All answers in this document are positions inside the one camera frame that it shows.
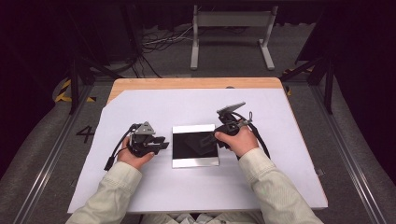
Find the wire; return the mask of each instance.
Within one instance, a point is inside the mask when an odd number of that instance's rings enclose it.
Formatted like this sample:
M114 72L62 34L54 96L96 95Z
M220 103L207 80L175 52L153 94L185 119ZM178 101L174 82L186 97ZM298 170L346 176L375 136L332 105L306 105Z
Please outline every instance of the wire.
M143 56L143 54L140 55L140 57L142 57L143 60L146 61L146 63L148 64L149 68L151 68L151 71L152 71L157 77L162 77L162 76L158 75L158 73L154 70L154 68L152 68L151 64L150 64L149 61L145 58L145 56Z
M120 139L119 143L116 145L116 147L113 150L113 153L111 154L111 156L108 158L106 166L105 166L105 170L108 171L110 170L110 168L113 166L114 160L116 158L116 155L118 155L117 149L119 148L119 146L121 145L122 141L124 140L124 138L126 137L126 135L128 135L128 133L133 133L135 130L137 129L137 124L133 124L131 125L131 127L128 129L128 131L122 136L122 138Z
M140 66L142 67L142 75L143 75L143 77L146 77L146 75L145 75L145 66L143 66L143 64L142 64L142 58L138 57L138 61L140 63Z
M133 65L131 68L132 68L132 71L134 71L134 75L136 76L136 78L140 78L140 76L139 76L139 74L137 73L137 71L136 71L134 65Z
M126 148L128 148L128 147L123 147L122 149L120 149L120 150L116 153L116 156L118 156L119 153L120 153L121 151L123 151L124 149L126 149Z
M151 53L154 50L162 51L162 50L169 48L173 44L179 43L186 39L192 41L191 38L186 37L187 35L190 35L191 29L192 29L192 26L189 27L188 29L186 29L185 31L182 31L178 35L175 35L175 32L173 32L171 35L167 36L168 35L168 32L167 32L161 38L157 38L157 39L151 40L151 41L149 40L142 44L143 49L148 49L148 51L143 51L143 53Z
M236 112L230 111L229 113L230 113L230 114L234 114L234 115L238 116L239 118L241 118L241 119L243 119L243 120L246 120L242 115L240 115L240 114L238 114L238 113L236 113ZM262 140L262 137L261 137L260 134L259 134L259 130L256 128L256 126L253 125L253 123L251 123L251 120L252 120L252 118L253 118L253 113L250 111L248 115L249 115L250 123L249 123L247 126L251 129L251 131L253 131L254 135L255 135L256 138L257 138L257 140L259 140L260 145L262 145L262 150L264 150L264 152L265 152L265 154L267 155L267 157L268 157L269 159L271 159L271 158L270 158L270 152L268 151L267 146L265 145L264 141Z

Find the beige sleeve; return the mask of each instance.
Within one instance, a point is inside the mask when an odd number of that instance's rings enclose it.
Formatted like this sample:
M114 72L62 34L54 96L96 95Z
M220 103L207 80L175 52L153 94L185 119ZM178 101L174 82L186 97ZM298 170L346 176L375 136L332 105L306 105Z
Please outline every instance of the beige sleeve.
M141 178L134 167L116 162L96 193L66 223L120 223Z
M250 150L239 160L239 165L260 202L266 224L322 223L262 149Z

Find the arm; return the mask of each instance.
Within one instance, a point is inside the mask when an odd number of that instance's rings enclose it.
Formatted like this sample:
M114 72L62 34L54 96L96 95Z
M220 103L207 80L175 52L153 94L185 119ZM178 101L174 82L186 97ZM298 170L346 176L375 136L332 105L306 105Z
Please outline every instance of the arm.
M124 139L122 148L126 148L128 139ZM142 178L138 170L153 156L149 153L137 158L129 150L120 151L118 162L99 183L96 193L66 223L120 223Z
M236 136L215 136L241 157L239 165L260 202L265 223L322 223L291 181L259 148L248 127L242 127Z

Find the hand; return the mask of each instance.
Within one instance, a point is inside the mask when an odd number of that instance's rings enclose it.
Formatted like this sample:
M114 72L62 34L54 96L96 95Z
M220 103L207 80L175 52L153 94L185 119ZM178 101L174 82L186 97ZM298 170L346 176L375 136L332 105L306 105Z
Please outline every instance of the hand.
M226 133L216 132L215 137L221 142L230 146L231 150L238 156L242 157L251 149L259 146L256 136L249 129L248 126L242 126L239 133L235 136L230 136Z
M122 148L125 148L125 149L123 149L119 152L119 155L117 156L117 161L123 161L123 162L133 166L137 170L140 170L140 168L142 168L142 166L146 162L150 161L154 157L154 152L150 152L150 153L146 154L144 157L138 158L135 155L133 155L128 150L128 148L126 148L128 142L129 142L129 137L125 137L124 140L122 141Z

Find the table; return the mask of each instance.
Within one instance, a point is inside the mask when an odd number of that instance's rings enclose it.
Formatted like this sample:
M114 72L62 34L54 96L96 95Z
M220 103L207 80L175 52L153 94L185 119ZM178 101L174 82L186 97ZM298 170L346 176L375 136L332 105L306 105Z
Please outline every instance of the table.
M232 152L219 150L220 166L183 169L171 166L172 126L219 124L216 110L242 100L247 104L237 112L253 111L253 123L276 166L290 177L311 207L327 207L326 196L277 78L131 78L114 83L68 212L74 212L95 193L111 153L106 148L114 147L131 122L144 122L143 119L170 145L143 167L145 176L128 212L259 210ZM268 105L267 109L261 109L263 104ZM284 141L284 136L289 136L288 141Z

